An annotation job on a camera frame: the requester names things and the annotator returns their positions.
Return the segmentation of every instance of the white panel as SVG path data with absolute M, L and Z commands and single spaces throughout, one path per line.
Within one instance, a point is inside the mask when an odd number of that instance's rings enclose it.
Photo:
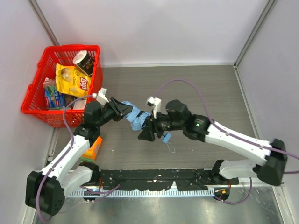
M 104 66 L 234 63 L 267 0 L 38 0 L 60 44 Z
M 279 0 L 240 65 L 240 74 L 261 136 L 279 138 L 286 150 L 299 154 L 299 1 Z M 286 170 L 298 170 L 289 158 Z M 299 175 L 285 175 L 290 195 Z M 293 198 L 293 215 L 299 210 Z
M 27 1 L 4 1 L 0 7 L 0 216 L 19 224 L 25 214 L 28 174 L 40 170 L 53 128 L 21 113 L 27 86 L 50 40 Z

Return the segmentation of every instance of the orange box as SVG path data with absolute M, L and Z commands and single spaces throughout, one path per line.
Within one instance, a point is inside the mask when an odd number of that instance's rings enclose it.
M 87 158 L 87 160 L 95 161 L 101 143 L 102 143 L 102 138 L 99 136 L 97 140 L 94 142 L 94 144 L 82 155 L 81 159 L 84 160 L 84 158 Z

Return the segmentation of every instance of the lay's chip bag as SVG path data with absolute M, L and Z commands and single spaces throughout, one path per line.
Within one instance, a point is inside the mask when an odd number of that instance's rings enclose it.
M 75 66 L 56 64 L 56 85 L 60 93 L 75 97 L 87 96 L 91 77 L 80 72 Z

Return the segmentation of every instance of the red plastic shopping basket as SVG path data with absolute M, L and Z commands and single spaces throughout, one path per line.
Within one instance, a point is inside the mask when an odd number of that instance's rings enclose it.
M 37 64 L 36 76 L 24 99 L 21 111 L 31 114 L 53 127 L 64 127 L 62 119 L 63 111 L 46 110 L 44 100 L 43 82 L 45 78 L 55 79 L 56 63 L 61 65 L 73 65 L 73 57 L 81 50 L 87 52 L 95 59 L 93 75 L 89 89 L 89 95 L 97 93 L 102 86 L 103 74 L 100 66 L 100 47 L 98 45 L 63 45 L 47 47 L 40 62 Z M 68 110 L 65 119 L 69 126 L 77 127 L 81 123 L 84 110 Z

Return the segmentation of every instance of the can lid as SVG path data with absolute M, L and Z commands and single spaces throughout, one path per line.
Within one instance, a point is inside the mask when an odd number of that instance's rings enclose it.
M 76 56 L 73 58 L 73 64 L 78 64 L 79 62 L 81 62 L 86 55 L 87 55 L 87 50 L 79 51 L 76 54 Z

